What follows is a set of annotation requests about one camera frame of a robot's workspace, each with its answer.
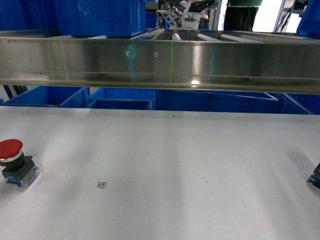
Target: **stainless steel rail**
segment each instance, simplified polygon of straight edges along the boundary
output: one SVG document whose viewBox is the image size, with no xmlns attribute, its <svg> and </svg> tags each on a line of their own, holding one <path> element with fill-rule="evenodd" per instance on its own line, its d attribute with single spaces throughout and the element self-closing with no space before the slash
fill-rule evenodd
<svg viewBox="0 0 320 240">
<path fill-rule="evenodd" d="M 291 34 L 166 30 L 135 39 L 70 39 L 33 33 L 0 32 L 0 84 L 320 94 L 320 41 Z M 174 33 L 181 40 L 171 40 Z"/>
</svg>

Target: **robotic arm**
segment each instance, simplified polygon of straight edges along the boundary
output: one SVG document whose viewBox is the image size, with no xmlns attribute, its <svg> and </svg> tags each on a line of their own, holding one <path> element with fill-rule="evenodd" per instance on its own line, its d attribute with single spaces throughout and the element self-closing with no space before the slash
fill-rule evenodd
<svg viewBox="0 0 320 240">
<path fill-rule="evenodd" d="M 159 0 L 157 12 L 161 13 L 171 29 L 198 30 L 203 29 L 204 23 L 209 23 L 208 15 L 202 12 L 219 1 Z"/>
</svg>

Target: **person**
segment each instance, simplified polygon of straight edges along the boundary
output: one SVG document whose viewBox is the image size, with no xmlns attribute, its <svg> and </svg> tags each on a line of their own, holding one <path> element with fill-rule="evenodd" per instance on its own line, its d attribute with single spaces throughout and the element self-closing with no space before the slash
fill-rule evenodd
<svg viewBox="0 0 320 240">
<path fill-rule="evenodd" d="M 263 0 L 228 0 L 223 29 L 252 32 Z"/>
</svg>

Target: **green shirt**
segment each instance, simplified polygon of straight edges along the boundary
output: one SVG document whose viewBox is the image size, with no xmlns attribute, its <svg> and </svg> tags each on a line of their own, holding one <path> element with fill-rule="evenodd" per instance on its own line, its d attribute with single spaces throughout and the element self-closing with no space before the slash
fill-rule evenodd
<svg viewBox="0 0 320 240">
<path fill-rule="evenodd" d="M 258 7 L 263 0 L 229 0 L 230 7 Z"/>
</svg>

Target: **black pants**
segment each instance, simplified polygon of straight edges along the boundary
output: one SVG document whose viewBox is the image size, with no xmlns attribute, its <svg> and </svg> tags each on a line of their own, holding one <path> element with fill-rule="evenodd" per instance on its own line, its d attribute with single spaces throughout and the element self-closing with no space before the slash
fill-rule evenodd
<svg viewBox="0 0 320 240">
<path fill-rule="evenodd" d="M 258 7 L 227 7 L 224 30 L 252 32 L 258 9 Z"/>
</svg>

